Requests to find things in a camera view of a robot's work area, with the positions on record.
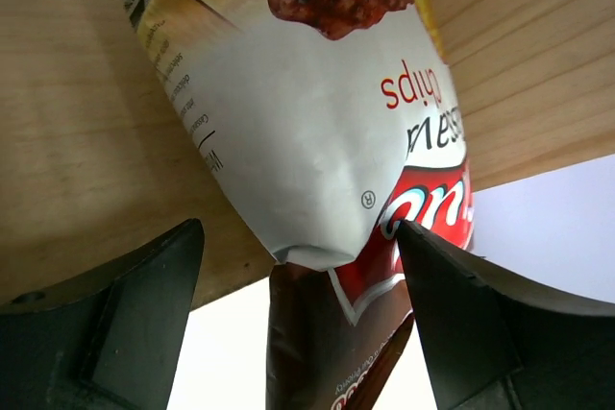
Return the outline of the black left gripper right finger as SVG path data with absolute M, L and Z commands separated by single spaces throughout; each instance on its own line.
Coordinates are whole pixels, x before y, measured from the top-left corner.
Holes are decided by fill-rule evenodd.
M 612 303 L 520 276 L 413 222 L 396 236 L 438 408 L 613 408 Z

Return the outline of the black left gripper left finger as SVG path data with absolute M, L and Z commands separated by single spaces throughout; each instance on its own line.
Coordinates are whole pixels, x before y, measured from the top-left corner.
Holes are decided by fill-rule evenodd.
M 204 244 L 201 222 L 189 219 L 2 303 L 2 408 L 166 408 Z

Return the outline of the Chuba cassava chips bag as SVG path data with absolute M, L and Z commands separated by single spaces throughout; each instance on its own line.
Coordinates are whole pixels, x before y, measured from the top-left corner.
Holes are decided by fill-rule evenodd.
M 121 0 L 222 192 L 274 257 L 269 409 L 345 409 L 412 323 L 396 232 L 460 248 L 472 191 L 429 0 Z

